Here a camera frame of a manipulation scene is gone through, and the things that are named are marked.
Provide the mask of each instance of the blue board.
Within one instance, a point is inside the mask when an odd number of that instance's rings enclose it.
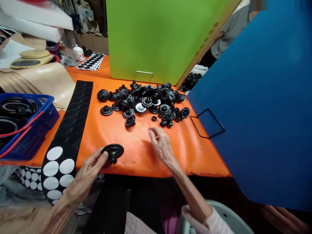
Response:
[[[247,198],[312,211],[312,14],[303,2],[267,1],[188,99],[225,127],[212,142]],[[200,121],[209,135],[220,131],[208,112]]]

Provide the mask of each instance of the green board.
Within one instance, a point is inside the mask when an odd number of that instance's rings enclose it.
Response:
[[[115,79],[176,84],[228,0],[106,0]]]

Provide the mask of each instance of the cardboard box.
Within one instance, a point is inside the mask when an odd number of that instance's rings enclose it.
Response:
[[[81,24],[83,24],[84,18],[87,17],[90,20],[94,20],[93,10],[76,5],[77,14],[79,14]]]
[[[81,34],[78,35],[78,41],[80,46],[85,46],[92,52],[109,55],[107,37]]]

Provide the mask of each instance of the orange cloth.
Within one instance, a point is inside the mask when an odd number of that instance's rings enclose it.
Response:
[[[131,84],[131,81],[116,80],[110,77],[109,57],[106,56],[103,59],[100,69],[97,71],[83,71],[73,67],[68,68],[68,73],[75,82],[77,80],[93,81],[91,103],[79,148],[76,169],[79,170],[84,160],[96,149],[117,143],[124,147],[124,154],[118,159],[117,164],[109,171],[105,171],[105,173],[170,177],[171,172],[154,156],[148,133],[148,128],[159,127],[160,119],[153,122],[151,118],[154,115],[147,111],[143,115],[136,114],[136,125],[126,128],[124,124],[125,118],[122,116],[121,111],[114,111],[110,116],[102,116],[100,114],[100,109],[104,105],[111,106],[113,102],[99,102],[97,100],[97,92],[99,90],[114,91],[122,84],[125,84],[128,88]],[[187,99],[182,103],[177,103],[176,107],[180,109],[188,107],[190,116],[196,116]],[[46,140],[32,160],[1,163],[42,166],[45,154],[65,112],[60,111],[59,114],[59,120],[53,129],[48,132]],[[196,122],[197,128],[200,129],[201,133],[205,132],[198,122]],[[231,176],[212,142],[198,135],[189,117],[179,123],[173,122],[173,124],[173,127],[165,127],[164,130],[170,136],[175,156],[186,174],[213,177]]]

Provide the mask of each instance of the blue plastic basket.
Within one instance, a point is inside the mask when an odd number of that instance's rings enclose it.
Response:
[[[0,158],[0,161],[30,160],[35,156],[45,140],[46,134],[52,129],[59,118],[59,114],[53,105],[54,97],[40,94],[0,94],[0,102],[8,98],[24,99],[29,103],[34,102],[38,105],[38,111],[28,119],[27,123],[32,121],[38,115],[41,114],[41,116],[31,123],[24,131],[15,134],[14,137],[0,150],[0,157],[5,154],[5,156]]]

